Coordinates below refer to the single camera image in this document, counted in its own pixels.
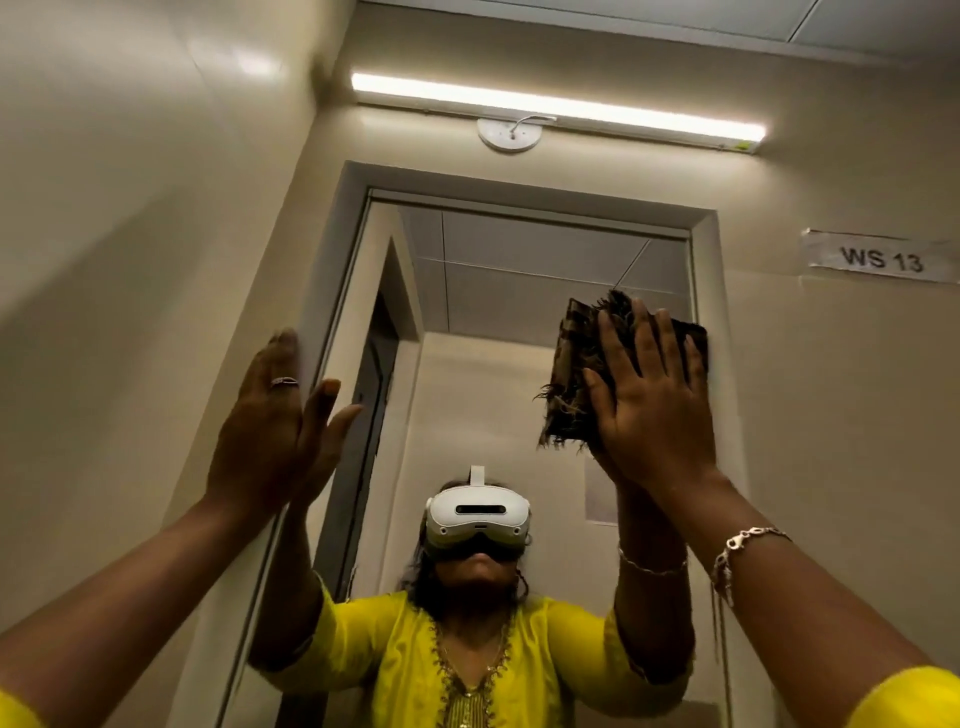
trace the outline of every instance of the fluorescent light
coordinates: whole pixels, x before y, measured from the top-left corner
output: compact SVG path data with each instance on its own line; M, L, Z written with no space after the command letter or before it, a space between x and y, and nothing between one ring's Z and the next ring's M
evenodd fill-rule
M555 116L558 126L572 129L624 133L739 151L753 151L766 135L766 130L758 124L493 88L438 84L368 73L354 73L352 84L361 101L386 106L492 115L494 118L518 119L530 114Z

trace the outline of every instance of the silver ring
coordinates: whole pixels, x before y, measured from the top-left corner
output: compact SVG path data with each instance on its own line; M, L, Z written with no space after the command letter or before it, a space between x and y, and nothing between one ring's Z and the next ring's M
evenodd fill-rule
M300 383L292 376L278 376L270 382L270 388L274 387L299 387Z

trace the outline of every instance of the vr headset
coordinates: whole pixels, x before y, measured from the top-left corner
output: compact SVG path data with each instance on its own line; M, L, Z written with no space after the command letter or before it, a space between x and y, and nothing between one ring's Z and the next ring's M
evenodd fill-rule
M484 483L483 466L470 468L469 485L449 488L426 501L423 550L434 561L485 553L516 561L527 547L530 502L509 488Z

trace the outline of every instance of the ceiling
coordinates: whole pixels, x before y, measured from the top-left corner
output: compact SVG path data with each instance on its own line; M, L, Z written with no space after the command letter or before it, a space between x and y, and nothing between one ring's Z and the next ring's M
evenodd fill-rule
M428 331L554 347L569 299L611 288L690 320L686 243L506 217L400 208Z
M375 0L835 61L960 57L958 0Z

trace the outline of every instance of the chain bracelet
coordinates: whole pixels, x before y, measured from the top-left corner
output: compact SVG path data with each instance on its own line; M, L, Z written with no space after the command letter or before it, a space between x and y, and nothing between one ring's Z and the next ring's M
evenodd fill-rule
M733 606L733 571L730 566L731 557L737 551L742 551L746 548L747 542L754 538L754 536L766 536L767 534L780 536L787 541L791 540L783 531L772 525L763 528L754 526L753 528L748 528L746 531L740 531L736 536L727 539L723 553L718 555L713 561L710 581L713 582L713 588L724 598L728 606Z
M648 573L651 576L679 576L680 574L684 573L684 570L686 569L686 555L684 555L684 562L680 564L678 567L676 567L675 569L667 569L664 571L654 571L652 569L646 569L645 567L642 567L636 561L631 561L631 559L627 556L627 554L623 552L623 546L621 546L620 544L616 545L616 550L620 554L620 558L623 559L623 562L627 566L631 566L637 571L643 571L643 573Z

